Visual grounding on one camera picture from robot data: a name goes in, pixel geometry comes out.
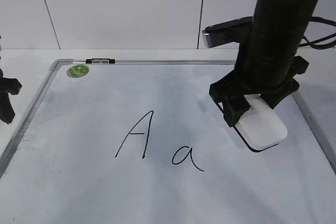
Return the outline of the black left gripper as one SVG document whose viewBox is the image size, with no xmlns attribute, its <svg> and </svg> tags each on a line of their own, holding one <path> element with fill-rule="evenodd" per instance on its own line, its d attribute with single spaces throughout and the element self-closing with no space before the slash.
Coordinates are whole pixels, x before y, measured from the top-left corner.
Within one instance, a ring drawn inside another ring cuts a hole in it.
<svg viewBox="0 0 336 224">
<path fill-rule="evenodd" d="M 11 105 L 8 94 L 10 93 L 11 95 L 18 95 L 22 88 L 22 84 L 17 79 L 5 78 L 2 70 L 0 80 L 1 80 L 1 121 L 3 121 L 6 124 L 11 124 L 15 117 L 15 112 Z"/>
</svg>

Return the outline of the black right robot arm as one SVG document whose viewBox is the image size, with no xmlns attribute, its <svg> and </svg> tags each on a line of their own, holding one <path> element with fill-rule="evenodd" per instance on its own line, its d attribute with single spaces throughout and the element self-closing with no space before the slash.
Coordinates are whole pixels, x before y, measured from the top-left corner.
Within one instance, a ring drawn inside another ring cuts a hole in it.
<svg viewBox="0 0 336 224">
<path fill-rule="evenodd" d="M 303 74 L 308 62 L 297 50 L 318 0 L 257 0 L 250 17 L 206 27 L 207 48 L 231 42 L 239 44 L 234 69 L 211 84 L 209 95 L 223 113 L 228 126 L 237 124 L 250 109 L 246 96 L 258 94 L 270 108 L 299 89 L 295 75 Z"/>
</svg>

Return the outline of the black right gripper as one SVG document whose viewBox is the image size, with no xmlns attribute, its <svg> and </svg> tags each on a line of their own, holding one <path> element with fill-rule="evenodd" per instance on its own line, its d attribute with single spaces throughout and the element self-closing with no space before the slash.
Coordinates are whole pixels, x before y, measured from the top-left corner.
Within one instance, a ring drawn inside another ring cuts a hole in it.
<svg viewBox="0 0 336 224">
<path fill-rule="evenodd" d="M 243 72 L 234 69 L 210 85 L 209 95 L 215 103 L 223 104 L 224 120 L 233 127 L 250 109 L 245 95 L 259 94 L 270 108 L 275 108 L 299 89 L 294 76 L 304 74 L 308 66 L 305 59 L 295 56 L 288 66 L 254 66 Z"/>
</svg>

